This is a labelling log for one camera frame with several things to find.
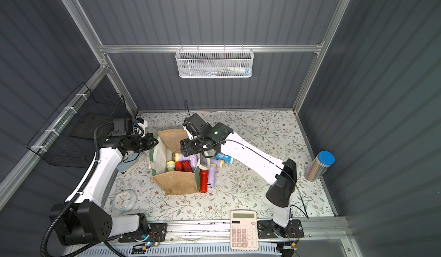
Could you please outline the red flashlight bottom horizontal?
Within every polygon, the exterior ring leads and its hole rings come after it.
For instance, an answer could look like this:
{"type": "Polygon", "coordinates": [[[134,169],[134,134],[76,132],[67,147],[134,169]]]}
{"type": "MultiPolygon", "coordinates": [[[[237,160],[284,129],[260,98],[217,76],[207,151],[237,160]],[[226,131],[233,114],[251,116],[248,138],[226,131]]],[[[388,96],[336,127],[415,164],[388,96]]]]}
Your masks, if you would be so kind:
{"type": "Polygon", "coordinates": [[[175,163],[175,170],[176,170],[176,171],[183,171],[183,165],[182,165],[182,162],[176,162],[176,163],[175,163]]]}

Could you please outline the pale green flashlight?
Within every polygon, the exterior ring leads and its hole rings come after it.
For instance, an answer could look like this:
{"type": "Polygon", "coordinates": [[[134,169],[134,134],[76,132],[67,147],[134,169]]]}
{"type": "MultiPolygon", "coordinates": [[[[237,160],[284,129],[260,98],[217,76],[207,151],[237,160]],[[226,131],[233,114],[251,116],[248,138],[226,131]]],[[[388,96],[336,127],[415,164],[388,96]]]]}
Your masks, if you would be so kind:
{"type": "Polygon", "coordinates": [[[166,172],[174,171],[175,170],[175,162],[174,161],[168,161],[166,163],[166,172]]]}

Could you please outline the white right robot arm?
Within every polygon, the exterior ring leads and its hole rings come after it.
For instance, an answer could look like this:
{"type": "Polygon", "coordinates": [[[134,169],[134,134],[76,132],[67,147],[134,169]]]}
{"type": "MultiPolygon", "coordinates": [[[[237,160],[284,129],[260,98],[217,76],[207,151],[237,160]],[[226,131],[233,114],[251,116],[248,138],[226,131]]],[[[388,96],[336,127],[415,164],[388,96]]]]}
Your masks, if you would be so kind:
{"type": "Polygon", "coordinates": [[[185,156],[215,150],[238,160],[260,175],[268,184],[266,198],[273,205],[272,221],[287,228],[291,217],[291,196],[297,182],[296,163],[272,157],[251,145],[225,124],[183,123],[188,138],[180,142],[185,156]]]}

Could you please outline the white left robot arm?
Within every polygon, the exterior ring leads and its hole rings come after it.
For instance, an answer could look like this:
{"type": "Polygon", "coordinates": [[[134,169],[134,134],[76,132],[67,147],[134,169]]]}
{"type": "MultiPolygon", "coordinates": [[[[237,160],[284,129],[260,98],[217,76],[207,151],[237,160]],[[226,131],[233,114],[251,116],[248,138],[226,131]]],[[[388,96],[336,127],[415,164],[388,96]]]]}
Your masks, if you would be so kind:
{"type": "Polygon", "coordinates": [[[152,133],[100,140],[98,151],[78,186],[63,204],[52,207],[47,234],[55,232],[64,246],[100,243],[129,233],[146,236],[150,228],[144,215],[113,217],[103,207],[124,155],[129,151],[144,152],[156,145],[158,140],[152,133]]]}

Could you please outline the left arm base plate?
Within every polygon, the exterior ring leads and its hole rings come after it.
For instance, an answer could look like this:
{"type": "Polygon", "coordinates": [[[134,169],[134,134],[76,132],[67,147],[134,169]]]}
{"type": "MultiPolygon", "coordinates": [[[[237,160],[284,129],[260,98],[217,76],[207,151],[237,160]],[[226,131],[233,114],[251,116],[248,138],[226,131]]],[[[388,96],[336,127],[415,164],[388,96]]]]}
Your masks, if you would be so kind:
{"type": "Polygon", "coordinates": [[[135,232],[123,234],[118,241],[120,243],[164,242],[167,227],[167,223],[148,223],[147,225],[141,226],[135,232]]]}

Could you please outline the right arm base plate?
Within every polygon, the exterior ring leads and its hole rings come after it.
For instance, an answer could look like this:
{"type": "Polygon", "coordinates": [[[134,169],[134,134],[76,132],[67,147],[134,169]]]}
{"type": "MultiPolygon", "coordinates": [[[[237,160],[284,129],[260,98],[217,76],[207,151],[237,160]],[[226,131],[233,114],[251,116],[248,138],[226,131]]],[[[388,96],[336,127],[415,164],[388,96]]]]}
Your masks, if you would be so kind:
{"type": "Polygon", "coordinates": [[[304,237],[304,231],[300,220],[290,220],[286,227],[281,227],[273,220],[258,220],[257,228],[258,237],[260,239],[299,239],[304,237]]]}

